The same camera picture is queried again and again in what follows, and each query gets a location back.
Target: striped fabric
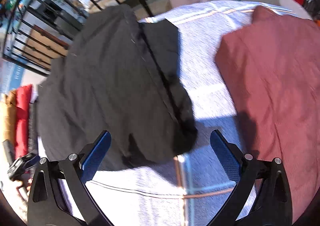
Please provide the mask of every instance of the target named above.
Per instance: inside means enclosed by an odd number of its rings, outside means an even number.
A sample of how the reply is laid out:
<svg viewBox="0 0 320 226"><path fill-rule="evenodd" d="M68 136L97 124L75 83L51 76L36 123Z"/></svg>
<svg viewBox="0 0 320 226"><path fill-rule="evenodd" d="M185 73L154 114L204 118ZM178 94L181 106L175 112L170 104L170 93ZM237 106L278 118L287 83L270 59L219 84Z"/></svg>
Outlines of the striped fabric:
<svg viewBox="0 0 320 226"><path fill-rule="evenodd" d="M179 28L180 80L193 102L199 137L193 151L166 164L99 171L87 182L93 198L115 226L206 225L228 198L235 183L228 179L212 151L210 133L219 129L228 142L245 149L236 127L236 111L214 55L221 36L250 24L257 5L277 14L291 14L263 3L212 1L181 6L143 20L152 23L166 18ZM65 195L72 213L81 218L67 188ZM254 199L255 189L239 217L248 214Z"/></svg>

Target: red garment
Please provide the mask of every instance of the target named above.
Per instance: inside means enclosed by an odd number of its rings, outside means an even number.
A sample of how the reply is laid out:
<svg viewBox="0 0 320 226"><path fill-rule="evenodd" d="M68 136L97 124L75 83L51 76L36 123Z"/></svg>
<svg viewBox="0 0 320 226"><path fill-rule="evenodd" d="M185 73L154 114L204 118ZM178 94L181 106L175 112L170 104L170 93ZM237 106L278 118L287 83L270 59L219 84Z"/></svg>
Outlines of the red garment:
<svg viewBox="0 0 320 226"><path fill-rule="evenodd" d="M283 161L293 222L320 186L319 37L313 21L258 6L252 24L225 35L215 56L248 152Z"/></svg>
<svg viewBox="0 0 320 226"><path fill-rule="evenodd" d="M28 122L31 94L31 84L17 89L16 159L28 153Z"/></svg>

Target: red cushion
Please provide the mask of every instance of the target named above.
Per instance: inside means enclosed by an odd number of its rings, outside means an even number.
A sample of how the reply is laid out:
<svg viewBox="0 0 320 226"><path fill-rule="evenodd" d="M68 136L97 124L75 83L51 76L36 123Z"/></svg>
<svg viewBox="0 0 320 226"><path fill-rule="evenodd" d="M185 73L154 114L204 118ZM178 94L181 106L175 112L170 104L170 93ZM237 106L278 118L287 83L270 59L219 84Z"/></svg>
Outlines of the red cushion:
<svg viewBox="0 0 320 226"><path fill-rule="evenodd" d="M28 122L31 94L31 84L17 89L16 159L28 153Z"/></svg>
<svg viewBox="0 0 320 226"><path fill-rule="evenodd" d="M283 160L295 222L320 186L320 29L310 20L261 13L223 37L215 62L248 152Z"/></svg>

